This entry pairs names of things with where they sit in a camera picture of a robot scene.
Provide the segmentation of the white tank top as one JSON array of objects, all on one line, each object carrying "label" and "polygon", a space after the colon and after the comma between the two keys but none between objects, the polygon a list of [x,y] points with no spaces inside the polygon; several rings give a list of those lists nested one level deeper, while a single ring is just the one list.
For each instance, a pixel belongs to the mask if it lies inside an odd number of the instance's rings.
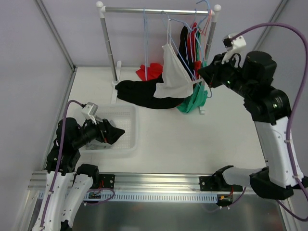
[{"label": "white tank top", "polygon": [[187,98],[193,94],[193,83],[185,68],[177,58],[170,43],[162,46],[164,50],[162,83],[156,83],[155,98]]}]

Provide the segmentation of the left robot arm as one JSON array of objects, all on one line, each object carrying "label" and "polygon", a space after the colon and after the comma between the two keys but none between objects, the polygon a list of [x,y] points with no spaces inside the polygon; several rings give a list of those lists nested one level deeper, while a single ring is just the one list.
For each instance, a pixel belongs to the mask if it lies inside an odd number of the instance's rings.
[{"label": "left robot arm", "polygon": [[58,123],[56,139],[47,156],[45,170],[46,188],[34,231],[70,231],[80,205],[88,190],[103,186],[96,165],[81,164],[80,148],[91,141],[113,145],[125,131],[114,127],[107,119],[96,123],[85,120],[80,126],[72,118]]}]

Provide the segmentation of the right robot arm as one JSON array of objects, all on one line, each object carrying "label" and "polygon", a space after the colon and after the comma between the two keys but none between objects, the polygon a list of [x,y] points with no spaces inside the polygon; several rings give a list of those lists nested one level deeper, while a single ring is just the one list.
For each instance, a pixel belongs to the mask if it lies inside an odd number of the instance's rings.
[{"label": "right robot arm", "polygon": [[301,172],[287,124],[291,106],[286,93],[272,86],[277,64],[263,51],[247,54],[243,66],[238,66],[239,54],[223,62],[224,54],[199,69],[198,74],[213,88],[221,85],[240,95],[251,115],[265,160],[261,169],[225,166],[215,173],[215,186],[225,191],[232,185],[248,186],[261,198],[285,200],[295,189],[307,186]]}]

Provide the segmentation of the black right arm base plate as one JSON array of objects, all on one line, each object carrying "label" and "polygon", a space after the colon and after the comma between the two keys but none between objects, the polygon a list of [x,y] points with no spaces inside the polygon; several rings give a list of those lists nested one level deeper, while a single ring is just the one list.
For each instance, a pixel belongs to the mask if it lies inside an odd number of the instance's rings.
[{"label": "black right arm base plate", "polygon": [[242,192],[243,186],[228,185],[220,177],[216,176],[200,176],[199,177],[200,191],[202,192]]}]

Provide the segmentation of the light blue wire hanger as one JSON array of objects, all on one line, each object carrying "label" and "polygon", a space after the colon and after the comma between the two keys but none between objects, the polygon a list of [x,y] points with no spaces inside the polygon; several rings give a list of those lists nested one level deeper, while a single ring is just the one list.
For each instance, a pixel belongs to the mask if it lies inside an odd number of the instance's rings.
[{"label": "light blue wire hanger", "polygon": [[144,66],[145,80],[148,80],[148,17],[143,9],[143,28],[144,28]]}]

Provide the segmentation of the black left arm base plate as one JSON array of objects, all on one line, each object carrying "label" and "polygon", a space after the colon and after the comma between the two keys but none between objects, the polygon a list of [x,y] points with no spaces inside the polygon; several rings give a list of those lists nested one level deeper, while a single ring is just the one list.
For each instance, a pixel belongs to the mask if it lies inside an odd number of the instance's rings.
[{"label": "black left arm base plate", "polygon": [[99,188],[114,189],[115,178],[116,176],[114,174],[100,174]]}]

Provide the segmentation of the grey tank top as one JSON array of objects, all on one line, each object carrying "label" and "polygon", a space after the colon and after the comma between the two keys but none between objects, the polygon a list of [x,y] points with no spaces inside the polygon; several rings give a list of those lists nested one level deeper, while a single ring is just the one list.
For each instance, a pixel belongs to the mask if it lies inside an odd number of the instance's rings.
[{"label": "grey tank top", "polygon": [[[95,116],[96,122],[100,122],[103,125],[103,119],[98,116]],[[96,140],[91,141],[89,144],[86,145],[87,149],[94,150],[94,149],[111,149],[112,144],[108,143],[100,143]]]}]

